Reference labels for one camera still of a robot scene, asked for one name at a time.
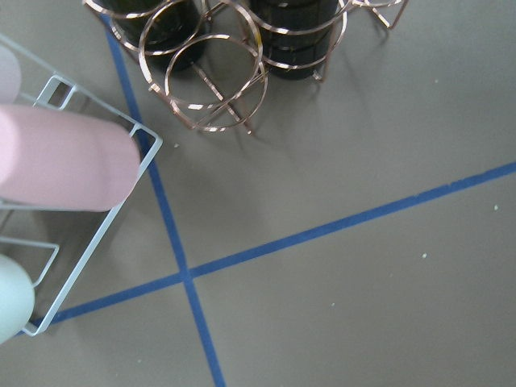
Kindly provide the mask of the dark wine bottle front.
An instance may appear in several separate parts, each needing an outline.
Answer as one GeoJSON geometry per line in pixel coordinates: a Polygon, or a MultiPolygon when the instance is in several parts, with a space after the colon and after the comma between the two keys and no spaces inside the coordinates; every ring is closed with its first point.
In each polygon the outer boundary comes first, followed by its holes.
{"type": "MultiPolygon", "coordinates": [[[[264,23],[291,31],[309,30],[330,21],[339,9],[337,1],[250,1],[249,9],[264,23]]],[[[260,29],[263,54],[270,73],[287,80],[301,80],[323,66],[331,27],[305,35],[286,35],[260,29]]]]}

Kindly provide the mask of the dark wine bottle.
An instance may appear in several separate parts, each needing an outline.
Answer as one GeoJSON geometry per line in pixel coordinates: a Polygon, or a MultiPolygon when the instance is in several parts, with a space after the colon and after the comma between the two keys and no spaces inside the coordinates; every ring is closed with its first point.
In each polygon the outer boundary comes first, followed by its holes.
{"type": "Polygon", "coordinates": [[[148,65],[164,72],[176,50],[205,31],[195,1],[94,1],[108,19],[114,37],[139,51],[144,37],[148,65]]]}
{"type": "MultiPolygon", "coordinates": [[[[250,1],[249,9],[264,23],[291,31],[309,30],[330,21],[339,9],[337,1],[250,1]]],[[[287,80],[301,80],[323,66],[331,27],[305,35],[286,35],[260,29],[263,54],[270,73],[287,80]]]]}

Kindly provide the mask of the dark wine bottle back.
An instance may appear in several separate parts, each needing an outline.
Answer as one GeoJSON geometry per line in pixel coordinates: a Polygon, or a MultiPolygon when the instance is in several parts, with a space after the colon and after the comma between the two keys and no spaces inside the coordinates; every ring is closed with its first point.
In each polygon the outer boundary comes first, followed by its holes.
{"type": "Polygon", "coordinates": [[[148,65],[164,72],[176,50],[205,31],[195,1],[94,1],[108,19],[114,37],[139,51],[144,37],[148,65]]]}

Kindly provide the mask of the pink upturned cup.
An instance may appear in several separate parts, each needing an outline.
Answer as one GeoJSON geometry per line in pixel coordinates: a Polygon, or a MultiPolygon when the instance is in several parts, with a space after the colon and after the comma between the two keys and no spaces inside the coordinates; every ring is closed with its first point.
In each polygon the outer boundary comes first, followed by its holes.
{"type": "Polygon", "coordinates": [[[138,181],[140,154],[127,130],[87,115],[42,107],[1,107],[1,197],[102,212],[138,181]]]}

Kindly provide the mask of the pale green cup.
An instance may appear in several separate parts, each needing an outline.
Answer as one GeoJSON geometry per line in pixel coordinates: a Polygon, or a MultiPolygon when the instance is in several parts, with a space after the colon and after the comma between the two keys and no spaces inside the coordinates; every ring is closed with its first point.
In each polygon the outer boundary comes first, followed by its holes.
{"type": "Polygon", "coordinates": [[[25,327],[34,305],[31,278],[19,263],[1,254],[1,343],[25,327]]]}

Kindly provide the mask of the white upturned cup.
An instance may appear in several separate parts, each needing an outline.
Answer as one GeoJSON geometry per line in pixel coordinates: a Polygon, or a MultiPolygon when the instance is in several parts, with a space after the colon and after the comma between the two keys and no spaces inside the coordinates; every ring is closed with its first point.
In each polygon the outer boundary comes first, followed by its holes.
{"type": "Polygon", "coordinates": [[[16,55],[1,46],[1,103],[12,103],[21,87],[21,68],[16,55]]]}

